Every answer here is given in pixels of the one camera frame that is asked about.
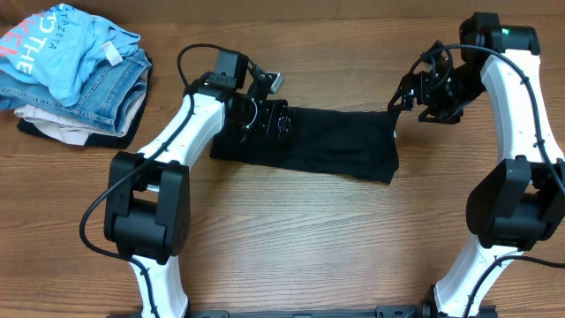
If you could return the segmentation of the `black t-shirt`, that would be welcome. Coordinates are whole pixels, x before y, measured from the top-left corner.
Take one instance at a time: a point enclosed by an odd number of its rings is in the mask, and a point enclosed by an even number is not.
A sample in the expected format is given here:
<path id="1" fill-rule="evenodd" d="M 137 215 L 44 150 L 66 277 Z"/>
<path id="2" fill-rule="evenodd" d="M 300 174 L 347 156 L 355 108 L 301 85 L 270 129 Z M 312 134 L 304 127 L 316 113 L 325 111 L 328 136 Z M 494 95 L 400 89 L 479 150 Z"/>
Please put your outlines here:
<path id="1" fill-rule="evenodd" d="M 290 139 L 278 143 L 236 127 L 214 137 L 210 157 L 286 170 L 346 175 L 389 184 L 399 168 L 395 112 L 293 108 Z"/>

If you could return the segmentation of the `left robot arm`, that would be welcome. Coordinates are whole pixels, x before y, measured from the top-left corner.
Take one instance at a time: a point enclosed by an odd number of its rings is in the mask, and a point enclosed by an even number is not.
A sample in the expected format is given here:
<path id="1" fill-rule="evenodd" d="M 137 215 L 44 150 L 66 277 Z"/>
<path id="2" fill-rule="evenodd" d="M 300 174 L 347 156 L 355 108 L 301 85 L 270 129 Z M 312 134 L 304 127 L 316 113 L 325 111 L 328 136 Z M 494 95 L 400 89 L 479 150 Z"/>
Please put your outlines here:
<path id="1" fill-rule="evenodd" d="M 282 85 L 281 73 L 222 49 L 213 71 L 186 83 L 182 105 L 162 132 L 138 152 L 112 160 L 104 235 L 134 271 L 140 316 L 190 316 L 179 265 L 190 230 L 190 170 L 227 124 L 240 140 L 287 134 L 289 106 L 272 97 Z"/>

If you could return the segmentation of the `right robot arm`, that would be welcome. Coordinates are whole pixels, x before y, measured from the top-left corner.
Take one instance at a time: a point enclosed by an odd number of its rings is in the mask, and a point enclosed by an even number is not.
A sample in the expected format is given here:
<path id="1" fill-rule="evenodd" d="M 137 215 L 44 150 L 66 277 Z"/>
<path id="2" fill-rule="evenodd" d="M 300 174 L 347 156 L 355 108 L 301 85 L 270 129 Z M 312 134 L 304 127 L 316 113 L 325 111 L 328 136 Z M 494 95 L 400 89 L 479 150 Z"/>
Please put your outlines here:
<path id="1" fill-rule="evenodd" d="M 494 317 L 483 304 L 512 261 L 551 238 L 564 217 L 564 154 L 552 133 L 540 88 L 540 46 L 530 26 L 505 26 L 477 12 L 459 28 L 455 65 L 450 46 L 436 42 L 419 57 L 388 104 L 398 113 L 422 107 L 419 120 L 454 125 L 466 106 L 489 96 L 498 162 L 466 203 L 470 237 L 448 273 L 418 305 L 379 306 L 379 317 Z"/>

